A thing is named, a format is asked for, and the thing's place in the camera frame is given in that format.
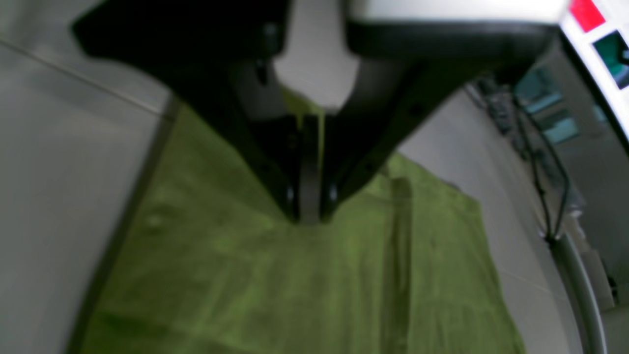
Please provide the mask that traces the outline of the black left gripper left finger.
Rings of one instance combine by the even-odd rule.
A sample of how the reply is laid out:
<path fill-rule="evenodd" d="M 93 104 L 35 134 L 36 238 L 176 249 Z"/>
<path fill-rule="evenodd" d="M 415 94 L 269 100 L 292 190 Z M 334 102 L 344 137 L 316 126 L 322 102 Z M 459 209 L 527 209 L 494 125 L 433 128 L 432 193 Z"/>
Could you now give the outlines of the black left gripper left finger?
<path fill-rule="evenodd" d="M 249 165 L 292 222 L 297 118 L 273 60 L 285 48 L 289 0 L 104 0 L 72 33 L 97 59 L 166 85 Z"/>

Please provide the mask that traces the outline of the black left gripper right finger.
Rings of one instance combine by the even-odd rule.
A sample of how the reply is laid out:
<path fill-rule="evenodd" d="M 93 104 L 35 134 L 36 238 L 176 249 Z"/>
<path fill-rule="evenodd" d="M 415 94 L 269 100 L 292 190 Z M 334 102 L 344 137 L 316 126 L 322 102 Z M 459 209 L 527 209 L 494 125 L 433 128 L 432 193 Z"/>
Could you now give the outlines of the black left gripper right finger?
<path fill-rule="evenodd" d="M 527 22 L 347 22 L 346 44 L 360 63 L 348 100 L 324 123 L 321 220 L 456 90 L 487 72 L 519 76 L 558 31 Z"/>

